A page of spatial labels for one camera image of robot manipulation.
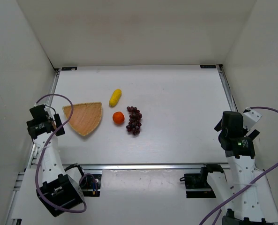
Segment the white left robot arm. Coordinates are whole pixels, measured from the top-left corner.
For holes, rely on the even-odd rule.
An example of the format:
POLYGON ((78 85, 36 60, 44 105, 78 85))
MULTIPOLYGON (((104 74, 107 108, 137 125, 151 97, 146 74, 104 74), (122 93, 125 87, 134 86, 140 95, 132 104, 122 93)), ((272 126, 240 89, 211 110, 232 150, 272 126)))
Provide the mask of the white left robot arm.
POLYGON ((59 208, 71 210, 84 202, 79 185, 79 177, 83 175, 83 171, 78 165, 74 165, 79 174, 73 177, 74 175, 68 174, 63 167, 57 137, 65 134, 64 128, 50 137, 62 124, 60 116, 57 113, 51 114, 46 105, 37 105, 30 109, 30 113, 33 119, 27 121, 27 130, 38 148, 36 193, 52 216, 57 217, 64 213, 59 208))

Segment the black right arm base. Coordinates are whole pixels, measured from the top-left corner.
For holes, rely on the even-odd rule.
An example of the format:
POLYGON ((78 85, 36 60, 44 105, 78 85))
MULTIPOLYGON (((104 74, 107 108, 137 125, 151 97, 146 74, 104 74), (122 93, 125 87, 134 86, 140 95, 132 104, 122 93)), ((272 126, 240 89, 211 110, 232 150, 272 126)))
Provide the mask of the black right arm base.
POLYGON ((219 164, 204 164, 199 173, 186 173, 180 178, 184 182, 186 198, 216 198, 213 189, 207 182, 209 173, 223 173, 219 164))

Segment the fake orange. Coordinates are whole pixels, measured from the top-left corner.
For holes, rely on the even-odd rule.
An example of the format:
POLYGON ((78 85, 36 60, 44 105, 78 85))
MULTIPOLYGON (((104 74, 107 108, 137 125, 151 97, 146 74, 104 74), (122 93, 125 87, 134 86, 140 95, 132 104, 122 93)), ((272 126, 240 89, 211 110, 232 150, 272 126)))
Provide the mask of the fake orange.
POLYGON ((113 114, 113 121, 115 124, 122 124, 125 120, 124 114, 122 112, 115 112, 113 114))

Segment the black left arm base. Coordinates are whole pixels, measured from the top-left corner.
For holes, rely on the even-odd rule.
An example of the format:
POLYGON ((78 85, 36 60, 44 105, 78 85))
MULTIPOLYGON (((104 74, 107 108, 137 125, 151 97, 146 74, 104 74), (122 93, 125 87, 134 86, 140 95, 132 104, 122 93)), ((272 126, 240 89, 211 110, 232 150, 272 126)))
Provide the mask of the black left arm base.
POLYGON ((86 175, 79 181, 81 190, 85 197, 100 197, 102 174, 86 175))

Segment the dark red fake grapes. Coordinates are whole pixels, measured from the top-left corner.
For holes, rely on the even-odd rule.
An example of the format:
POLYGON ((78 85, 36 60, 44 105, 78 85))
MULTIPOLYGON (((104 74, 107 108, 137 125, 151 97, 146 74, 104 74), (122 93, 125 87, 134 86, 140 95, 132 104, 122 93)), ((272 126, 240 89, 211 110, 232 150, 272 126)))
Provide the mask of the dark red fake grapes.
POLYGON ((142 114, 137 107, 128 106, 127 111, 129 112, 129 122, 126 126, 126 130, 128 133, 137 136, 140 134, 140 129, 142 126, 142 114))

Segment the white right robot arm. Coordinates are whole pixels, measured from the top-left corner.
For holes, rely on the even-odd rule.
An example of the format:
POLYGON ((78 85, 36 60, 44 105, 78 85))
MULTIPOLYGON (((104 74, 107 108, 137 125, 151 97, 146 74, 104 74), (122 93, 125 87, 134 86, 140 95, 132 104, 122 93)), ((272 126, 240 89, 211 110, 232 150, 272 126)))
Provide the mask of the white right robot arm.
POLYGON ((263 172, 255 166, 253 140, 260 134, 251 128, 260 120, 261 114, 254 110, 244 113, 224 111, 221 121, 215 126, 219 132, 218 141, 225 151, 230 166, 233 189, 230 189, 224 171, 209 171, 206 181, 222 202, 203 220, 214 212, 224 212, 224 225, 265 225, 267 220, 260 207, 258 189, 255 183, 263 172))

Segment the yellow fake lemon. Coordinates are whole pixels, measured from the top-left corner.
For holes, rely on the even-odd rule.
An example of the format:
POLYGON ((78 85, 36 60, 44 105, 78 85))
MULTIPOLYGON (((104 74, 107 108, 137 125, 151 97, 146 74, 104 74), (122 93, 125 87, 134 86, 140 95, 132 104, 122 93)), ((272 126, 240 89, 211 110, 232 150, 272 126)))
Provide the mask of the yellow fake lemon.
POLYGON ((117 103, 119 102, 121 95, 122 95, 122 91, 120 89, 116 89, 113 92, 112 96, 110 97, 109 106, 115 107, 117 105, 117 103))

